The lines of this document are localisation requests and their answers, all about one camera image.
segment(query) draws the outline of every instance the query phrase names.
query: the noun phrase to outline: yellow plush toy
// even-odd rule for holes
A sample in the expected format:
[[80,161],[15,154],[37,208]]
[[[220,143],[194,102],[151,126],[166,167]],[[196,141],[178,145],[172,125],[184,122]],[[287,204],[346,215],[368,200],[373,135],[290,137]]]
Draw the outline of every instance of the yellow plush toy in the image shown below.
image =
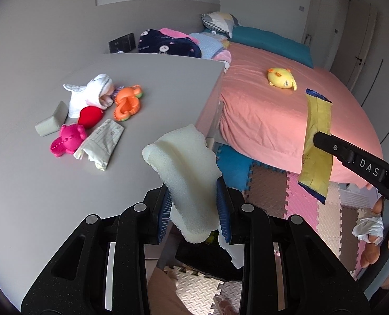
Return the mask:
[[297,90],[297,83],[289,69],[281,69],[278,67],[268,69],[267,79],[271,86],[277,86],[278,88],[294,88],[294,91]]

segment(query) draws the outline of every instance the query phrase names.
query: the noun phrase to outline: orange toy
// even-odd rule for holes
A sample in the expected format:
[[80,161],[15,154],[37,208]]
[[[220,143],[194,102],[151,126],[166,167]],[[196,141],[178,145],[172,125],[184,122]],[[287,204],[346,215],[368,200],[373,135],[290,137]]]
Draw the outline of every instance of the orange toy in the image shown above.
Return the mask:
[[126,121],[130,116],[136,114],[141,108],[139,98],[142,97],[142,94],[140,85],[121,89],[114,100],[117,105],[114,110],[114,118],[118,121]]

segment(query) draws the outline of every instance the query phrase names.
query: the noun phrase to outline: navy blue blanket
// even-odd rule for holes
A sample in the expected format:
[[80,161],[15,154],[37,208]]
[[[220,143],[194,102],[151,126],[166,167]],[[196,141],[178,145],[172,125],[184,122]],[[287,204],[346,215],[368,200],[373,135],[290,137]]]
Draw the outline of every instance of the navy blue blanket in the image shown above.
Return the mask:
[[138,52],[202,57],[199,46],[189,38],[172,38],[158,30],[147,30],[141,34]]

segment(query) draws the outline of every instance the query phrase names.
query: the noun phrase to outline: crumpled receipt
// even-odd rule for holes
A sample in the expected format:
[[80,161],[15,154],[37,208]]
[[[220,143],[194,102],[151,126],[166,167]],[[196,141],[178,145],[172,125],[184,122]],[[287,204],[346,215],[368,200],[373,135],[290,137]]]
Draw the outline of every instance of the crumpled receipt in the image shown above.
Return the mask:
[[379,214],[365,210],[363,216],[356,221],[352,234],[359,240],[378,245],[384,237],[383,219]]
[[88,159],[95,162],[95,167],[105,171],[124,128],[111,119],[106,120],[89,135],[73,154],[76,159],[82,159],[84,152]]

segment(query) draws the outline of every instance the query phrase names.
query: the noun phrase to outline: gray table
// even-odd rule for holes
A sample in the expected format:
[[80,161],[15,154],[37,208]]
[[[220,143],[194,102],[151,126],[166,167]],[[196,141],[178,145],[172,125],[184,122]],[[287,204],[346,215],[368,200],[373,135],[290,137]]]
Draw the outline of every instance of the gray table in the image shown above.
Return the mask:
[[[215,114],[223,64],[159,54],[104,54],[59,82],[39,82],[34,107],[0,145],[0,287],[18,308],[40,271],[76,226],[91,213],[121,214],[161,186],[142,159],[142,149],[163,134],[191,123],[206,135]],[[68,104],[64,83],[85,85],[99,73],[116,85],[140,84],[141,111],[122,122],[125,130],[105,172],[85,156],[54,157],[58,136],[39,137],[35,123],[59,101]],[[113,118],[114,107],[104,120]],[[152,258],[159,252],[153,251]]]

